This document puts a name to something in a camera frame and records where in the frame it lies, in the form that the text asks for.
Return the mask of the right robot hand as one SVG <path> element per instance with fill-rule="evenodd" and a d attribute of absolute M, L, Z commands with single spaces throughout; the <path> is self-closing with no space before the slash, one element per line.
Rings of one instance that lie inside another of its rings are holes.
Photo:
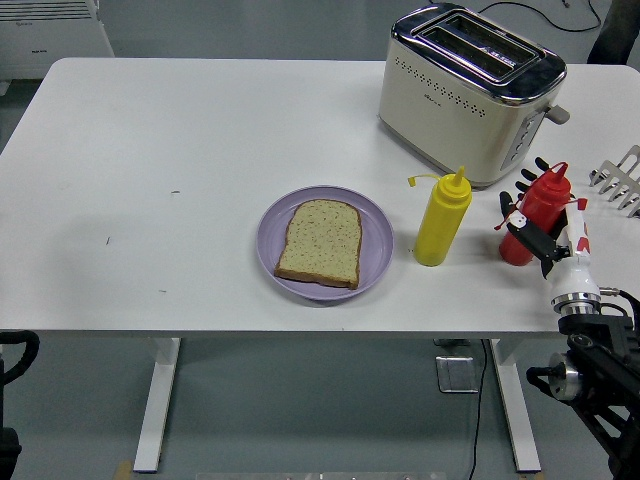
<path fill-rule="evenodd" d="M 518 195 L 500 193 L 506 233 L 499 244 L 505 262 L 524 266 L 536 258 L 551 285 L 551 306 L 561 314 L 597 313 L 601 294 L 590 272 L 591 247 L 583 212 L 587 200 L 572 193 L 568 164 L 538 157 L 537 173 L 523 169 Z"/>

